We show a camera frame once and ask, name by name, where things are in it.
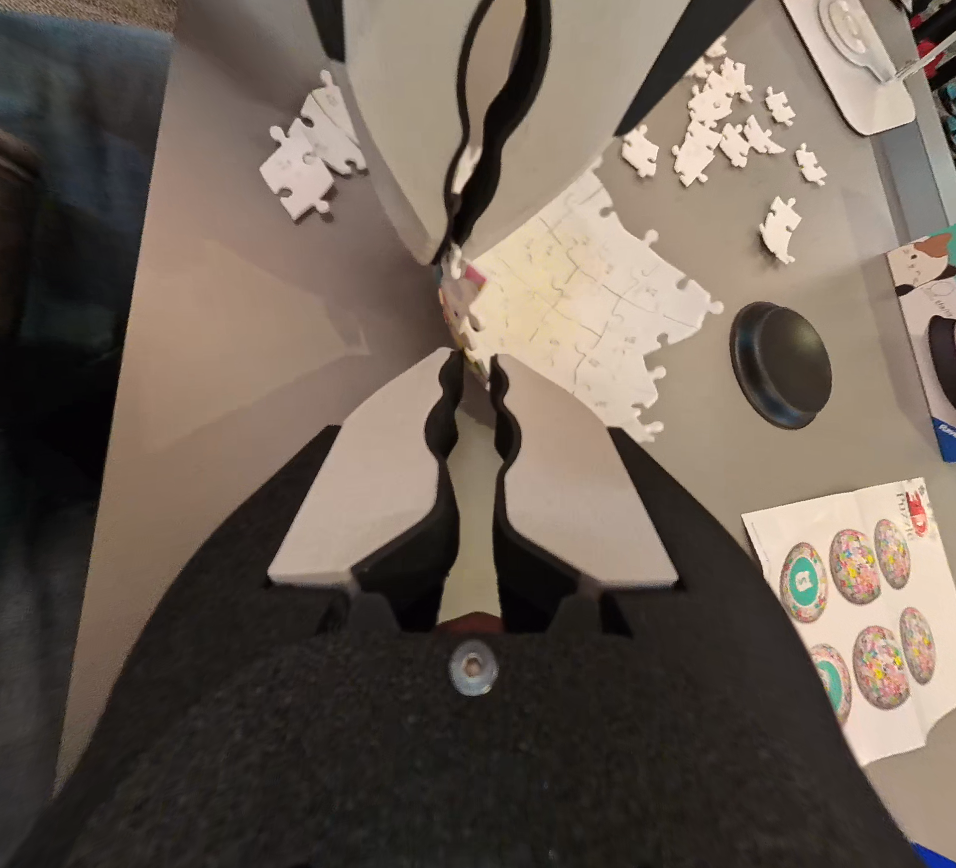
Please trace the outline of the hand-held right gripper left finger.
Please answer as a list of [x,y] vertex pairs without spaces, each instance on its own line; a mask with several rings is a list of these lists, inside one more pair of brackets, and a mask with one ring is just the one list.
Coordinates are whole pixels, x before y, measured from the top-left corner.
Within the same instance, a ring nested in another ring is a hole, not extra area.
[[386,592],[442,582],[458,551],[448,472],[464,356],[437,349],[343,421],[269,565],[277,586]]

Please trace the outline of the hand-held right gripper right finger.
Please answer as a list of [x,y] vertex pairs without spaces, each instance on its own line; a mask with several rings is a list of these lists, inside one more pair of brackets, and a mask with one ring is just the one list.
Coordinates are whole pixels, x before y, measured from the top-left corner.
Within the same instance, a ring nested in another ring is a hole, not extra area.
[[518,358],[492,359],[503,529],[603,590],[665,589],[678,572],[608,428]]

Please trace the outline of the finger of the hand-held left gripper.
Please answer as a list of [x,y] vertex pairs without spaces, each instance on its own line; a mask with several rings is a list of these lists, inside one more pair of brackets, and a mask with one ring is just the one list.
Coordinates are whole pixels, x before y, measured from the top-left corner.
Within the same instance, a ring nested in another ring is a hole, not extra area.
[[343,0],[342,92],[377,197],[400,243],[430,264],[469,140],[464,77],[492,0]]
[[525,0],[514,64],[484,116],[451,239],[483,254],[605,148],[692,0]]

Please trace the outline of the scatter of white puzzle pieces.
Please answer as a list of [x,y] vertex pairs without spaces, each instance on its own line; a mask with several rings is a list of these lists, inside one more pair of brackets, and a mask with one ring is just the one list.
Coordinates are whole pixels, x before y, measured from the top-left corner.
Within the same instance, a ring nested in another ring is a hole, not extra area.
[[[826,185],[828,173],[806,142],[788,150],[775,139],[772,128],[765,127],[752,110],[745,120],[730,121],[738,106],[755,107],[756,99],[753,85],[747,82],[746,64],[728,54],[726,35],[707,48],[685,77],[691,79],[687,127],[683,139],[670,151],[673,173],[684,188],[708,181],[708,168],[718,152],[738,170],[747,166],[751,155],[788,155],[803,181],[818,188]],[[762,101],[773,124],[785,130],[794,125],[795,110],[785,92],[768,86]],[[653,178],[663,160],[660,146],[650,140],[644,123],[621,138],[620,157],[642,180]],[[791,242],[801,221],[795,199],[783,200],[776,196],[758,225],[757,233],[764,250],[780,264],[795,263]]]

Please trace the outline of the partly built puzzle ball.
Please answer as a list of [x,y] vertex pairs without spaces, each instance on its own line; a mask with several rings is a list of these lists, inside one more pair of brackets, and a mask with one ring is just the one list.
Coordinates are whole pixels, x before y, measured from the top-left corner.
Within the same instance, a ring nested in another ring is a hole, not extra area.
[[655,251],[659,235],[621,222],[594,167],[459,274],[439,270],[439,302],[474,372],[512,356],[608,427],[652,443],[645,421],[666,370],[649,358],[696,336],[723,304]]

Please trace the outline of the white jigsaw puzzle piece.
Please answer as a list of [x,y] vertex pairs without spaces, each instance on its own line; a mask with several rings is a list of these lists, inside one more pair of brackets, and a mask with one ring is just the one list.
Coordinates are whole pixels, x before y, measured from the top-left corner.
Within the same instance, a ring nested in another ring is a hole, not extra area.
[[259,169],[269,191],[293,221],[310,212],[330,214],[326,198],[334,178],[309,140],[300,133],[287,134],[278,125],[269,128],[269,136],[276,147]]

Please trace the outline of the black round ball stand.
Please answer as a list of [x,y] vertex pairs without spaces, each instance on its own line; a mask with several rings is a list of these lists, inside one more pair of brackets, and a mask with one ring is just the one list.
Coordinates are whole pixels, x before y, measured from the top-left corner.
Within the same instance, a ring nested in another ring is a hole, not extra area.
[[728,348],[738,387],[773,426],[801,430],[829,401],[831,360],[800,313],[768,301],[749,303],[735,315]]

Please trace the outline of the printed puzzle instruction sheet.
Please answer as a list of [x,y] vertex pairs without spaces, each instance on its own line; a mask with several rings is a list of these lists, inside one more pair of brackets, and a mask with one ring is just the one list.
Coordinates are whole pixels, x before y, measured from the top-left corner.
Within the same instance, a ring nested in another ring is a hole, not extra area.
[[742,517],[861,766],[954,710],[954,579],[923,478]]

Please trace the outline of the colourful puzzle ball box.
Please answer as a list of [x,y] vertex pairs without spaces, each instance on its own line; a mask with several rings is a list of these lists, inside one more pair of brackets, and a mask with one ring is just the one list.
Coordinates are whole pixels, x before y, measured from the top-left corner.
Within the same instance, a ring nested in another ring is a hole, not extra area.
[[955,463],[955,227],[885,254],[944,463]]

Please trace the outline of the white clipboard stand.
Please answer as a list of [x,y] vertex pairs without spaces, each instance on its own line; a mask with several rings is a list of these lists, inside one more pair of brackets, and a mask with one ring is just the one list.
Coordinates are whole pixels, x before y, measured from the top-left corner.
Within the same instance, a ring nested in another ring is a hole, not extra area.
[[916,118],[913,98],[863,0],[780,0],[837,109],[862,136]]

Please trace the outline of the person's blue jeans leg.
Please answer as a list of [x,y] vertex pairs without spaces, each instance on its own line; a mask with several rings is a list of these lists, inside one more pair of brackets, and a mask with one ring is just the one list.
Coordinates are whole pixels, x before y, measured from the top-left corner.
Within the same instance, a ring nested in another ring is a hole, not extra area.
[[2,12],[1,127],[40,157],[22,383],[2,431],[2,814],[53,786],[172,53]]

